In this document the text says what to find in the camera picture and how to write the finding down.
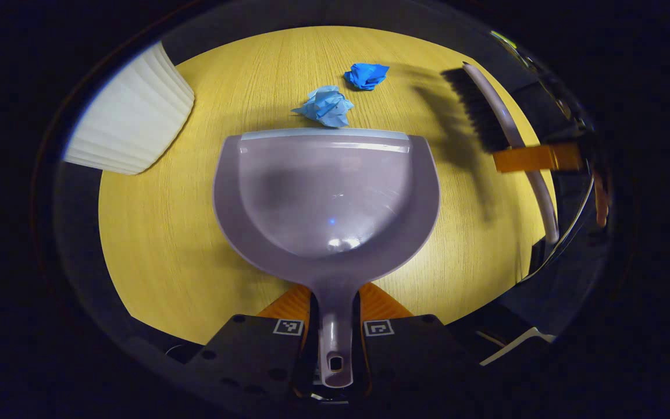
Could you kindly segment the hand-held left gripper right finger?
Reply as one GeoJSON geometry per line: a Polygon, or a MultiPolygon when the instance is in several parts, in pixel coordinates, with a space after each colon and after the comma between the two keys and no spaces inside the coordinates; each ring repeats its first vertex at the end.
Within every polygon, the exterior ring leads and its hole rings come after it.
{"type": "Polygon", "coordinates": [[[435,315],[412,315],[372,283],[359,296],[371,398],[451,398],[476,376],[476,361],[435,315]]]}

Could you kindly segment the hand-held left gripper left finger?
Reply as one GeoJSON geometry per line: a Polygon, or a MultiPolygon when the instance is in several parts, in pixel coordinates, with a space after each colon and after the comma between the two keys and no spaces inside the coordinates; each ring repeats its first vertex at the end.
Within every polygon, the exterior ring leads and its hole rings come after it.
{"type": "Polygon", "coordinates": [[[296,365],[308,334],[311,292],[296,285],[257,316],[232,315],[188,363],[207,385],[250,397],[295,397],[296,365]]]}

